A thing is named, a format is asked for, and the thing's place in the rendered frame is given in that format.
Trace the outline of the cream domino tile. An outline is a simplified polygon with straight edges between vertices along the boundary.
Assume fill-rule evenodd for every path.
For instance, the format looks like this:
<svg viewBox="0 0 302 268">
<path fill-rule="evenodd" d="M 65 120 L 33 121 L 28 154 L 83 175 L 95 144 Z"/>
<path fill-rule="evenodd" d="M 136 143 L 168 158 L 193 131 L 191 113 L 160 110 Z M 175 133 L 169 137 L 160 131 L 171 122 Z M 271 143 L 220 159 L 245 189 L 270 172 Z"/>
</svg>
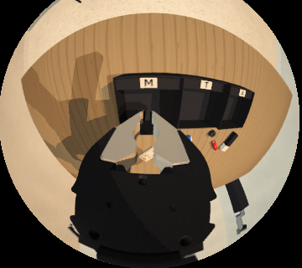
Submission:
<svg viewBox="0 0 302 268">
<path fill-rule="evenodd" d="M 139 155 L 139 158 L 143 159 L 146 162 L 153 157 L 154 157 L 154 147 L 149 148 L 146 152 Z"/>
</svg>

